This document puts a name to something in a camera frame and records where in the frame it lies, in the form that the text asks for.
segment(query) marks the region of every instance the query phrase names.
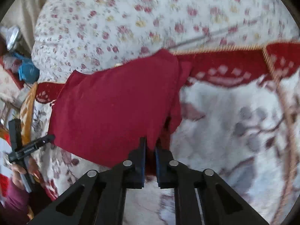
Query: silver screw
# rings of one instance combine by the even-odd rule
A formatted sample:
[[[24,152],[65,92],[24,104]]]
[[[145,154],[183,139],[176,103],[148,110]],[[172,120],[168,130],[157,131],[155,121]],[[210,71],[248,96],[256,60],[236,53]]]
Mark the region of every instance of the silver screw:
[[[178,161],[176,161],[176,160],[172,160],[172,161],[170,161],[169,162],[169,164],[170,164],[170,166],[172,166],[172,167],[176,167],[176,166],[178,166]]]
[[[96,176],[97,175],[97,172],[95,171],[95,170],[89,170],[88,171],[88,176],[90,177],[90,178],[92,178],[92,177],[94,177],[94,176]]]
[[[123,165],[126,166],[126,167],[130,167],[132,165],[132,161],[126,160],[126,161],[123,162]]]
[[[208,176],[214,175],[214,171],[211,170],[211,169],[206,169],[206,170],[204,171],[204,173],[205,173],[206,175],[208,175]]]

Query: blue object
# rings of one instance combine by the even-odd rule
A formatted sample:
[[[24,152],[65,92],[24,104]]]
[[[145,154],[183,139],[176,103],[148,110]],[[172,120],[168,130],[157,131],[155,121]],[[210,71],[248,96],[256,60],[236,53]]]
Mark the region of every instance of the blue object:
[[[33,84],[40,77],[40,70],[34,66],[30,58],[21,56],[20,54],[13,52],[12,55],[22,60],[22,65],[19,67],[19,78],[24,80],[26,83]]]

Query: purple sleeve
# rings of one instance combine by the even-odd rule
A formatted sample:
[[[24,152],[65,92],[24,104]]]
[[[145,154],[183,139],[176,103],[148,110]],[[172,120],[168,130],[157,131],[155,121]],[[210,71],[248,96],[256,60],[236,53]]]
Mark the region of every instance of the purple sleeve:
[[[26,190],[19,189],[10,180],[4,205],[5,218],[11,225],[25,225],[29,218],[28,214],[29,194]]]

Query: floral blanket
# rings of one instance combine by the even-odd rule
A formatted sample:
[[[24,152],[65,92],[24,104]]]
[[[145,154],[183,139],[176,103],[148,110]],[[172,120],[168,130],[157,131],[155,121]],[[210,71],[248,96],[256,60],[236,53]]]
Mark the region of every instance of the floral blanket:
[[[161,47],[205,52],[298,40],[299,29],[280,0],[47,0],[35,36],[32,59],[41,70],[39,82],[64,83],[73,70],[92,73]],[[299,145],[299,64],[273,56],[279,66],[271,78],[263,59],[256,65],[264,67],[250,71],[254,58],[246,63],[248,57],[241,56],[234,64],[224,58],[201,64],[206,68],[181,89],[183,121],[170,149],[193,169],[214,169],[276,224],[300,193],[298,172],[287,175],[290,138]],[[32,139],[47,133],[54,98],[41,91],[36,99]],[[291,116],[289,124],[284,113]],[[299,151],[293,153],[299,169]],[[50,144],[35,159],[54,199],[88,170],[106,170]],[[173,191],[160,190],[148,177],[144,189],[128,190],[123,223],[175,224]]]

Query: maroon garment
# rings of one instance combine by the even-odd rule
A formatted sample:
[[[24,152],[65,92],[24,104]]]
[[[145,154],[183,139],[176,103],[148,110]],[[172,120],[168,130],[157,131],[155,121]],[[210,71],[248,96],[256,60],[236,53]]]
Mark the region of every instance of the maroon garment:
[[[0,203],[0,221],[7,225],[25,225],[29,222],[28,214],[29,194],[19,189],[11,180],[6,193],[4,207]]]
[[[153,150],[166,119],[170,133],[182,120],[179,90],[191,66],[160,50],[92,75],[74,71],[52,107],[48,134],[56,146],[107,167],[125,160],[140,137]]]

